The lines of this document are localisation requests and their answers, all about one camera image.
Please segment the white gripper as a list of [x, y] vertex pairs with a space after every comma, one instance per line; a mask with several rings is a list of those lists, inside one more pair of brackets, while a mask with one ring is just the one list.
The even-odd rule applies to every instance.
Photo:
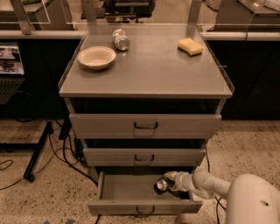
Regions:
[[168, 171], [164, 174], [164, 176], [170, 181], [175, 182], [175, 186], [170, 188], [171, 191], [177, 192], [187, 192], [191, 189], [193, 183], [193, 175], [188, 172], [176, 172], [176, 171]]

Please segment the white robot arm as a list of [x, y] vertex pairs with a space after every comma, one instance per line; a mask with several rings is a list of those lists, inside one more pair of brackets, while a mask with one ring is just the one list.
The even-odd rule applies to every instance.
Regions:
[[172, 191], [191, 192], [202, 199], [215, 194], [227, 201], [226, 224], [280, 224], [280, 191], [253, 174], [242, 174], [227, 182], [213, 174], [197, 170], [168, 171]]

